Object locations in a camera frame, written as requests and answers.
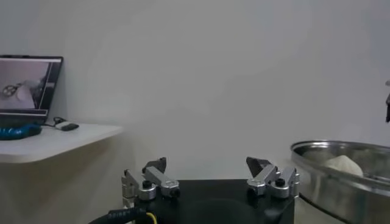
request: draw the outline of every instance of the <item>yellow wire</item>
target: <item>yellow wire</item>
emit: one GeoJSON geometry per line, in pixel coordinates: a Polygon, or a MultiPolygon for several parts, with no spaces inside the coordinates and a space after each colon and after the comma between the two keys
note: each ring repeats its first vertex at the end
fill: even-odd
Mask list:
{"type": "Polygon", "coordinates": [[[155,215],[153,215],[153,213],[147,212],[146,215],[153,220],[153,224],[157,224],[157,218],[155,215]]]}

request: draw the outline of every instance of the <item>black sleeve cable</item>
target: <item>black sleeve cable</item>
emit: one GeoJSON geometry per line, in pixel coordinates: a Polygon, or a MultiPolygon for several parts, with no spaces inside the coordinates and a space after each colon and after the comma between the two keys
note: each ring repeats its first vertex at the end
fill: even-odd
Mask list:
{"type": "Polygon", "coordinates": [[[111,210],[89,224],[125,224],[145,215],[146,211],[141,208],[111,210]]]}

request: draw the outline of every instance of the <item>black knob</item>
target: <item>black knob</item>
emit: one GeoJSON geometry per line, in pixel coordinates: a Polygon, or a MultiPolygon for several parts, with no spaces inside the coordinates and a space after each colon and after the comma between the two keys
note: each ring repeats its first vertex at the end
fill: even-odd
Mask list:
{"type": "Polygon", "coordinates": [[[275,185],[277,187],[284,187],[285,184],[286,184],[286,182],[284,181],[284,179],[279,178],[279,179],[275,180],[275,185]]]}
{"type": "Polygon", "coordinates": [[[150,188],[152,188],[152,182],[150,182],[149,180],[144,180],[142,182],[142,188],[143,189],[150,189],[150,188]]]}

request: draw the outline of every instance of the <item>white shelf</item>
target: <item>white shelf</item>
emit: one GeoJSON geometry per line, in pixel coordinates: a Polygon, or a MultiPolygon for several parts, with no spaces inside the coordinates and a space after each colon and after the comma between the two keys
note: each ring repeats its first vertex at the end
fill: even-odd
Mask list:
{"type": "Polygon", "coordinates": [[[44,127],[40,135],[0,141],[0,163],[29,163],[68,152],[123,132],[122,127],[79,124],[73,131],[44,127]]]}

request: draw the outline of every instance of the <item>metal bowl rim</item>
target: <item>metal bowl rim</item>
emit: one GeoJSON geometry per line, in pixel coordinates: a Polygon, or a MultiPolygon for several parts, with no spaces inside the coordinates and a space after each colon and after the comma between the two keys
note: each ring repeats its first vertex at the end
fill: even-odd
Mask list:
{"type": "Polygon", "coordinates": [[[338,171],[335,169],[324,167],[320,164],[314,163],[314,162],[304,158],[303,156],[301,156],[300,154],[295,152],[295,149],[297,149],[298,147],[302,147],[305,145],[313,145],[313,143],[353,144],[353,145],[358,145],[358,146],[372,147],[376,151],[386,152],[388,154],[390,154],[390,147],[385,147],[382,145],[366,144],[366,143],[360,143],[360,142],[345,142],[345,141],[331,141],[331,140],[300,141],[300,142],[292,144],[290,147],[291,152],[292,152],[292,160],[295,162],[301,163],[301,165],[304,165],[305,168],[309,169],[308,170],[309,172],[314,172],[316,174],[323,174],[324,173],[327,175],[331,175],[332,177],[337,178],[337,179],[342,180],[343,182],[347,182],[347,183],[363,184],[370,189],[369,191],[376,192],[376,193],[378,193],[378,192],[376,191],[376,189],[372,189],[372,187],[378,188],[379,190],[390,191],[390,183],[387,183],[385,181],[380,181],[380,180],[374,180],[374,179],[367,178],[367,177],[359,177],[357,175],[353,175],[350,173],[345,173],[345,172],[341,172],[341,171],[338,171]]]}

